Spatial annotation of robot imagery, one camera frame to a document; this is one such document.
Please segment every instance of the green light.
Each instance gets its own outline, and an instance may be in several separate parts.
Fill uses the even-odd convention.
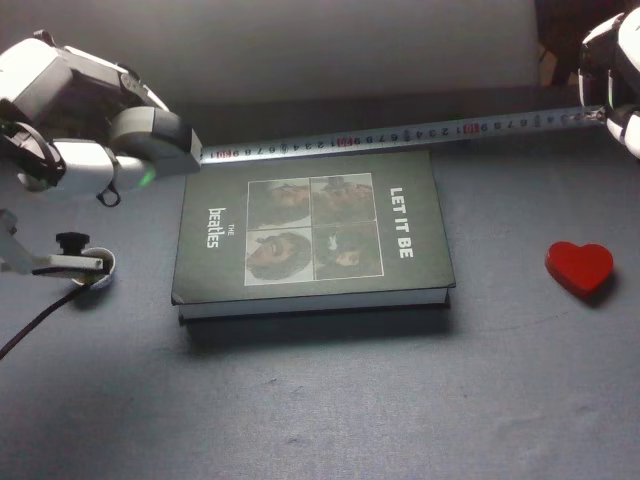
[[[154,178],[156,178],[155,170],[149,170],[147,173],[144,174],[144,177],[142,177],[142,180],[140,180],[140,186],[146,187],[153,181]]]

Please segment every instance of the black cable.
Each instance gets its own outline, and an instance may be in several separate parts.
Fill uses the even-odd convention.
[[[26,327],[20,330],[20,332],[18,332],[18,334],[15,337],[9,340],[7,344],[0,349],[0,360],[2,360],[7,355],[7,353],[13,350],[13,347],[15,347],[18,343],[20,343],[20,341],[22,341],[22,339],[24,339],[24,337],[26,337],[34,328],[40,325],[40,323],[42,323],[42,321],[45,318],[47,318],[49,315],[55,312],[58,308],[69,303],[74,298],[77,298],[80,295],[82,295],[84,292],[89,290],[89,288],[91,288],[91,285],[87,285],[87,284],[82,285],[72,290],[71,292],[67,293],[64,297],[62,297],[57,302],[52,303],[47,308],[45,308],[40,313],[40,315],[34,318]]]

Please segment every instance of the black book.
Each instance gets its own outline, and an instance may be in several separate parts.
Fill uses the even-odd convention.
[[[454,282],[427,152],[229,163],[187,179],[181,321],[444,303]]]

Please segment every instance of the red heart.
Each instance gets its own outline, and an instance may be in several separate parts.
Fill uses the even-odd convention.
[[[585,298],[611,275],[613,256],[602,245],[557,242],[549,248],[545,266],[560,285]]]

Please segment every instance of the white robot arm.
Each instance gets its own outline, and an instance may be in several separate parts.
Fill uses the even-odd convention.
[[[44,31],[0,55],[0,161],[17,165],[39,196],[114,207],[120,192],[156,176],[198,172],[201,148],[191,126],[126,66],[59,48]],[[75,234],[59,236],[62,255],[33,256],[15,239],[15,224],[0,210],[0,271],[77,277],[112,267],[81,255],[88,238]]]
[[[578,73],[582,105],[605,105],[609,132],[640,158],[640,8],[584,39]]]

